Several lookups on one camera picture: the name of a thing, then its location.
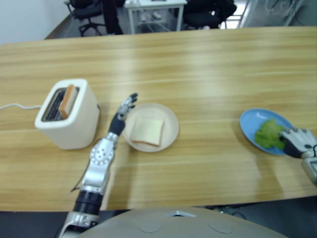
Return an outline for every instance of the wall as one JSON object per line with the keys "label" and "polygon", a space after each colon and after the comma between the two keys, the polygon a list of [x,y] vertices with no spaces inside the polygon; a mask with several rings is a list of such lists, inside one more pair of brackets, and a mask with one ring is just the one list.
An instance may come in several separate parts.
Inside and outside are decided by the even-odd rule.
{"label": "wall", "polygon": [[64,0],[3,0],[0,45],[43,40],[69,14]]}
{"label": "wall", "polygon": [[[304,0],[296,16],[305,26],[317,26],[317,0]],[[301,26],[297,19],[293,19],[290,25]]]}

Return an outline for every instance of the gray floor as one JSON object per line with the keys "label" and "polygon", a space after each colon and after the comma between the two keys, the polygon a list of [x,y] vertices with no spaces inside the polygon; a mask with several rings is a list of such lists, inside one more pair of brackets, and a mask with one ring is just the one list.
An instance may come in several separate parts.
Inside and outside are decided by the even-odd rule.
{"label": "gray floor", "polygon": [[[245,4],[246,4],[246,1],[247,0],[236,0],[235,1],[236,5],[238,6],[235,14],[242,14],[244,7],[245,7]],[[125,12],[124,8],[123,7],[118,8],[117,11],[118,11],[119,24],[121,26],[123,33],[124,34],[131,34],[127,13]],[[176,18],[173,16],[173,12],[171,10],[169,10],[169,11],[168,10],[161,10],[161,11],[159,11],[159,13],[162,15],[162,19],[165,21],[165,23],[163,23],[163,25],[172,31],[175,30]],[[135,19],[135,23],[137,23],[139,21],[139,16],[137,14],[135,14],[134,19]],[[91,20],[92,20],[92,22],[95,22],[95,23],[104,24],[104,17],[103,16],[93,17],[93,18],[91,18]],[[236,28],[238,25],[238,22],[239,22],[238,20],[228,21],[227,27],[228,28]],[[78,27],[83,25],[83,24],[87,24],[87,23],[88,23],[87,20],[84,20],[82,22],[80,22],[78,19],[69,20],[57,32],[57,34],[55,35],[54,38],[80,37]],[[162,27],[153,23],[153,24],[150,24],[150,27],[147,24],[138,26],[136,29],[136,33],[152,33],[150,28],[152,28],[152,30],[154,30],[155,32],[164,32],[165,31]],[[99,27],[99,30],[103,35],[106,35],[106,28],[105,27]],[[93,29],[89,29],[85,33],[85,36],[95,36],[95,35],[96,35],[96,32]]]}
{"label": "gray floor", "polygon": [[[316,197],[306,197],[209,208],[257,223],[289,238],[316,238],[316,205]],[[121,212],[103,211],[100,222]],[[65,217],[64,212],[0,212],[0,237],[53,238]]]}
{"label": "gray floor", "polygon": [[[244,12],[248,0],[235,0],[235,4],[237,5],[237,10],[234,15],[241,15]],[[248,8],[251,8],[252,5],[255,6],[254,11],[249,14],[246,10],[244,14],[245,27],[261,27],[261,26],[283,26],[285,23],[285,12],[289,7],[289,2],[286,0],[281,0],[275,8],[271,8],[276,0],[250,0],[248,4]],[[301,14],[301,12],[307,12],[306,9],[308,8],[307,3],[302,5],[302,7],[298,11],[298,15],[296,18],[293,19],[292,24],[297,23],[297,19],[300,19],[303,22],[307,22],[307,17]],[[125,12],[124,8],[118,8],[118,19],[119,24],[122,28],[124,34],[130,34],[130,27],[129,21],[127,17],[127,13]],[[162,19],[164,20],[164,26],[175,30],[176,28],[176,18],[173,16],[171,11],[161,10],[159,13],[162,15]],[[135,23],[140,22],[140,17],[135,14],[134,21]],[[92,18],[93,22],[104,24],[103,16],[98,16]],[[230,17],[227,21],[227,28],[237,28],[239,24],[240,18],[238,16]],[[78,27],[88,23],[87,20],[80,22],[78,19],[69,20],[63,27],[57,32],[55,38],[71,38],[71,37],[80,37]],[[314,20],[310,21],[309,25],[317,25],[317,22]],[[224,23],[221,25],[221,29],[225,29]],[[99,27],[100,32],[103,35],[106,35],[106,28]],[[157,24],[153,23],[149,25],[144,24],[138,26],[136,29],[136,33],[152,33],[154,32],[164,32],[165,30],[158,26]],[[96,32],[93,29],[88,30],[85,33],[85,36],[95,36]]]}

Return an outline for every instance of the lettuce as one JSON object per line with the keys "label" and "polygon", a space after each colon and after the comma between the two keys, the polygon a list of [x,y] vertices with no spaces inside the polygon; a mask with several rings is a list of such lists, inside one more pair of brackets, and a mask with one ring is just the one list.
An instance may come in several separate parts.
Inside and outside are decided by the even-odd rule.
{"label": "lettuce", "polygon": [[264,122],[256,133],[255,142],[260,146],[269,149],[273,146],[283,149],[285,144],[279,139],[279,132],[284,129],[283,126],[277,125],[276,121],[271,118]]}

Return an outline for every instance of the robotic hand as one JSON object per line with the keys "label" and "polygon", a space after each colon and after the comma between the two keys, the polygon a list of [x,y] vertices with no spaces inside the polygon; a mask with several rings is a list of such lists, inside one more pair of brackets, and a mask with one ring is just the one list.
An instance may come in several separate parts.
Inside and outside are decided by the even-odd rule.
{"label": "robotic hand", "polygon": [[280,139],[285,142],[284,152],[303,159],[305,172],[317,184],[317,139],[313,133],[310,130],[291,128],[280,132]]}
{"label": "robotic hand", "polygon": [[125,127],[127,114],[135,107],[137,96],[136,93],[132,94],[121,104],[111,121],[107,135],[93,146],[74,209],[68,213],[59,238],[75,238],[98,224],[116,144]]}

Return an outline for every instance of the black chair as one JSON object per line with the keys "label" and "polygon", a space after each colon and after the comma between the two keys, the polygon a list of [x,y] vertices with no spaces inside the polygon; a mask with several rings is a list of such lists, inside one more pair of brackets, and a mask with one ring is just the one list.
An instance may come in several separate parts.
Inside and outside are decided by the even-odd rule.
{"label": "black chair", "polygon": [[100,16],[103,14],[101,3],[99,0],[68,0],[64,2],[70,14],[79,20],[88,19],[88,24],[82,25],[79,27],[80,35],[84,36],[84,33],[89,28],[94,28],[95,31],[101,36],[102,34],[98,30],[98,26],[106,26],[104,24],[93,23],[91,22],[90,18],[94,16]]}
{"label": "black chair", "polygon": [[184,23],[196,29],[204,26],[219,28],[229,16],[233,15],[237,6],[233,0],[187,0],[184,6]]}

